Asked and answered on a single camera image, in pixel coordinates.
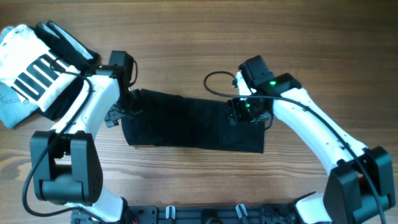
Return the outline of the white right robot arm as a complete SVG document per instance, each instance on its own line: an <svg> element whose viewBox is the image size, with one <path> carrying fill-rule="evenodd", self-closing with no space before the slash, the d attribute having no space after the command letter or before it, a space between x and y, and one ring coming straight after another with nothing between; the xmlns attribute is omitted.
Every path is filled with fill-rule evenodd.
<svg viewBox="0 0 398 224"><path fill-rule="evenodd" d="M328 180L323 193L294 203L302 223L364 223L396 204L392 159L383 147L370 149L339 127L289 73L275 76L261 56L238 67L229 100L233 123L259 121L267 114L290 127L323 165Z"/></svg>

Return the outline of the black polo shirt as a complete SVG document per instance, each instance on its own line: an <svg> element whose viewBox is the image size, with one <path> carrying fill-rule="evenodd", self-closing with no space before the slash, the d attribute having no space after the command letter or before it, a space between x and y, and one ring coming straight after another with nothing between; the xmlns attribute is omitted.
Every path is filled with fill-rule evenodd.
<svg viewBox="0 0 398 224"><path fill-rule="evenodd" d="M142 111L121 120L130 146L195 147L219 151L264 152L265 124L229 123L222 101L134 90Z"/></svg>

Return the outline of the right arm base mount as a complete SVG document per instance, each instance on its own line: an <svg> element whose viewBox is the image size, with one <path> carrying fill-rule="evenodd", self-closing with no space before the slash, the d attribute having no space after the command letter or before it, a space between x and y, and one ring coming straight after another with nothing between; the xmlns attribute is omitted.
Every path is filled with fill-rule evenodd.
<svg viewBox="0 0 398 224"><path fill-rule="evenodd" d="M299 223L333 223L324 206L323 196L324 193L312 192L292 202Z"/></svg>

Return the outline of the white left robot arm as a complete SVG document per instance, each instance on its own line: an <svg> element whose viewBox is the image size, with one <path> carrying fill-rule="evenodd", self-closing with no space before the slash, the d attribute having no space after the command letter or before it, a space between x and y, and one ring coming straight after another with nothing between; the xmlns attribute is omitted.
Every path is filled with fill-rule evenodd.
<svg viewBox="0 0 398 224"><path fill-rule="evenodd" d="M98 223L137 223L127 201L103 185L95 148L101 123L117 125L142 113L130 87L137 62L126 51L112 51L107 65L73 73L85 81L65 116L30 140L32 168L22 190L22 206L36 217L77 211Z"/></svg>

